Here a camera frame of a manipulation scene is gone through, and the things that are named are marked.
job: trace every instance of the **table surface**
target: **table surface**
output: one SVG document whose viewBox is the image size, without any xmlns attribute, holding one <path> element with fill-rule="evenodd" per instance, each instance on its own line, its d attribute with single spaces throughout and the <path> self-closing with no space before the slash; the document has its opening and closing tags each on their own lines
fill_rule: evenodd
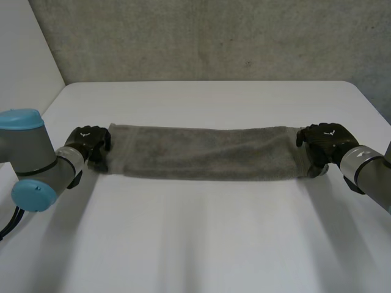
<svg viewBox="0 0 391 293">
<path fill-rule="evenodd" d="M 385 152 L 391 127 L 347 82 L 97 82 L 63 89 L 43 116 L 53 146 L 111 122 L 262 128 L 336 122 Z M 11 218 L 0 169 L 0 225 Z M 0 242 L 1 292 L 389 292 L 391 216 L 326 176 L 169 181 L 86 171 Z"/>
</svg>

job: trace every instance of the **concrete wall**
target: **concrete wall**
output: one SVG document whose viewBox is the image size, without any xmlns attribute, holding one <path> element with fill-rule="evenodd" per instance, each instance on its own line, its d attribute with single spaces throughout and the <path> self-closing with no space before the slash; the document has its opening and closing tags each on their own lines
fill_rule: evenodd
<svg viewBox="0 0 391 293">
<path fill-rule="evenodd" d="M 1 0 L 0 112 L 31 107 L 43 113 L 64 86 L 27 0 Z"/>
<path fill-rule="evenodd" d="M 342 80 L 391 121 L 389 0 L 30 3 L 67 84 Z"/>
</svg>

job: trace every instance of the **light blue cap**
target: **light blue cap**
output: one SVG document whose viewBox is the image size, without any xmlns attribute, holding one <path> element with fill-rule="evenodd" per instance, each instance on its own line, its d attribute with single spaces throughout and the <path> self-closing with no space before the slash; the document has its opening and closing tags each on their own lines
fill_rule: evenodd
<svg viewBox="0 0 391 293">
<path fill-rule="evenodd" d="M 29 130 L 43 126 L 43 120 L 35 109 L 15 109 L 0 112 L 0 129 Z"/>
<path fill-rule="evenodd" d="M 13 202 L 28 212 L 43 212 L 57 200 L 57 194 L 46 183 L 34 179 L 22 179 L 11 191 Z"/>
</svg>

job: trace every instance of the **white wall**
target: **white wall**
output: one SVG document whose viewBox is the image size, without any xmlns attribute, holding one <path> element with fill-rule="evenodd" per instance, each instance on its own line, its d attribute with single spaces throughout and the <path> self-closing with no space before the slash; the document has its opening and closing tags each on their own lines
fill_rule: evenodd
<svg viewBox="0 0 391 293">
<path fill-rule="evenodd" d="M 0 0 L 0 111 L 31 107 L 41 114 L 64 88 L 27 0 Z"/>
</svg>

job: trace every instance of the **towel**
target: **towel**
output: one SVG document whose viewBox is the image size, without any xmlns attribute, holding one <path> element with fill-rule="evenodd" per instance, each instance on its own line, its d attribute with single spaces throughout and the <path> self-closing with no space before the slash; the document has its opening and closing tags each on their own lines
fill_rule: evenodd
<svg viewBox="0 0 391 293">
<path fill-rule="evenodd" d="M 111 124 L 109 174 L 154 179 L 265 181 L 321 173 L 296 146 L 299 128 L 215 130 Z"/>
</svg>

